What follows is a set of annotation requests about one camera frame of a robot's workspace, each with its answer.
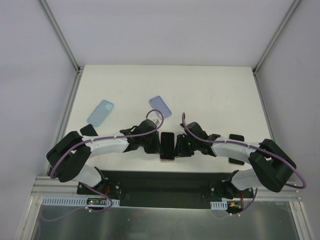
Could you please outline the black phone pink edge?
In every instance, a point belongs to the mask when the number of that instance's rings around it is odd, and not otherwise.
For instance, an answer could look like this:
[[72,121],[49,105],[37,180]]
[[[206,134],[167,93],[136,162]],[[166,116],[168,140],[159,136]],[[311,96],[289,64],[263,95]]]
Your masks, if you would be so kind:
[[160,135],[161,154],[174,155],[175,134],[173,132],[162,132]]

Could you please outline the beige clear phone case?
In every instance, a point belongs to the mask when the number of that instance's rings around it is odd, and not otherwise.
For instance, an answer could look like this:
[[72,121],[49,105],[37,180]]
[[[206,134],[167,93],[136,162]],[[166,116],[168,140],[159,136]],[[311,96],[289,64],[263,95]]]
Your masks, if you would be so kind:
[[160,161],[162,163],[171,163],[175,161],[175,156],[172,154],[161,154]]

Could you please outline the lavender phone case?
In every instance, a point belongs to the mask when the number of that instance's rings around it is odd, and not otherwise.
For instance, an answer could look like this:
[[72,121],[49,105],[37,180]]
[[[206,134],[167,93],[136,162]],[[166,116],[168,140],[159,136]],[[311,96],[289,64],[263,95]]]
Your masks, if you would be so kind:
[[151,98],[148,102],[153,109],[162,113],[164,119],[172,116],[171,110],[159,95]]

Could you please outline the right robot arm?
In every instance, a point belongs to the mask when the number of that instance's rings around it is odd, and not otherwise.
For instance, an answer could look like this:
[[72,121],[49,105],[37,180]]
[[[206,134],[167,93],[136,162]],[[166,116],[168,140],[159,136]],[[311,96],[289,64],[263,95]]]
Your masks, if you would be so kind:
[[222,198],[233,199],[250,188],[265,187],[279,193],[297,168],[296,164],[271,139],[245,143],[219,134],[208,135],[197,122],[181,123],[184,129],[182,148],[212,157],[226,157],[251,165],[247,170],[235,170],[213,188]]

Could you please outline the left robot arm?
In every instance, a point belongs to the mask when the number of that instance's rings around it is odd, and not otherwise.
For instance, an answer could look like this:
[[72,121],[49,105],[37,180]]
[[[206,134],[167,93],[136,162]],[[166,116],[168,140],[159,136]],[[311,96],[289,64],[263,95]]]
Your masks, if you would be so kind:
[[148,154],[160,151],[158,126],[150,119],[114,135],[82,136],[71,131],[46,154],[52,167],[50,177],[61,183],[77,181],[96,195],[106,195],[106,177],[98,167],[89,166],[87,161],[100,155],[135,151],[140,147]]

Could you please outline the light blue phone case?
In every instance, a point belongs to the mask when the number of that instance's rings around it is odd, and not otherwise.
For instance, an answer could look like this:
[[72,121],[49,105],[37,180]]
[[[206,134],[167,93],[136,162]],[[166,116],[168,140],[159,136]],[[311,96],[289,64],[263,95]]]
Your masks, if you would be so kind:
[[87,123],[99,127],[113,108],[114,104],[112,102],[102,100],[88,117]]

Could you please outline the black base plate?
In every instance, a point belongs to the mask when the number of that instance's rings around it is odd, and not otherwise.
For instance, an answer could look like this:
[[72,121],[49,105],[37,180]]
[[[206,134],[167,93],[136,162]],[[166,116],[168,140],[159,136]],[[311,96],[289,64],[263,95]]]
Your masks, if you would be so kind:
[[102,171],[105,185],[99,192],[122,207],[209,209],[223,198],[252,198],[254,187],[243,190],[231,185],[233,173],[150,171]]

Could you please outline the left aluminium frame post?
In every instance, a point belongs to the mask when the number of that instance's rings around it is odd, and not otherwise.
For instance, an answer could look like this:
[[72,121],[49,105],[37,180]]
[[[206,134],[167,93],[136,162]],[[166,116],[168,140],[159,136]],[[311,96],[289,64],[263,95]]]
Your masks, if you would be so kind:
[[72,68],[75,70],[76,73],[81,72],[81,66],[78,64],[78,61],[76,60],[60,26],[58,21],[56,20],[53,11],[51,10],[48,2],[46,0],[38,0],[37,1],[39,6],[41,7],[45,17],[47,18],[62,50],[64,51],[67,59],[69,60]]

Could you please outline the aluminium frame post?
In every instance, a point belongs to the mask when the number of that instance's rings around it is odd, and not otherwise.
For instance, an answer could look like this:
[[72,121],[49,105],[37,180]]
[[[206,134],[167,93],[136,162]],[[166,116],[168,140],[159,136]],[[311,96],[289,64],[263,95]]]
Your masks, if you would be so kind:
[[273,49],[276,46],[278,40],[281,38],[283,32],[285,31],[285,29],[289,25],[290,21],[292,20],[294,14],[298,10],[298,8],[300,7],[302,2],[303,2],[303,0],[293,0],[291,2],[289,8],[285,12],[285,14],[284,14],[283,18],[281,19],[279,25],[277,26],[275,32],[273,33],[271,39],[269,40],[266,48],[264,49],[262,55],[260,56],[257,64],[252,69],[252,72],[253,72],[254,76],[256,76],[258,74],[258,72],[260,71],[260,69],[262,68],[263,64],[265,63],[265,61],[267,60],[268,56],[273,51]]
[[37,1],[39,6],[41,7],[45,17],[47,18],[62,50],[64,51],[67,59],[69,60],[72,68],[75,70],[76,73],[81,72],[81,66],[78,64],[78,61],[76,60],[60,26],[58,21],[56,20],[53,11],[51,10],[48,2],[46,0],[38,0]]

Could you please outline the right aluminium frame post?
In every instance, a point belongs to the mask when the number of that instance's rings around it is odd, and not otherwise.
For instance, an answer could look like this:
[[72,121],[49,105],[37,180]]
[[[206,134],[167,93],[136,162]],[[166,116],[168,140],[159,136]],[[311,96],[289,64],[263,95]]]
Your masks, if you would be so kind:
[[271,39],[269,40],[266,48],[264,49],[262,55],[260,56],[257,64],[252,69],[252,72],[253,72],[254,76],[256,76],[258,74],[258,72],[260,71],[260,69],[262,68],[263,64],[265,63],[265,61],[267,60],[268,56],[273,51],[273,49],[276,46],[278,40],[281,38],[283,32],[285,31],[285,29],[289,25],[290,21],[292,20],[294,14],[298,10],[298,8],[300,7],[302,2],[303,2],[303,0],[293,0],[291,2],[289,8],[285,12],[285,14],[284,14],[283,18],[281,19],[279,25],[277,26],[275,32],[273,33]]

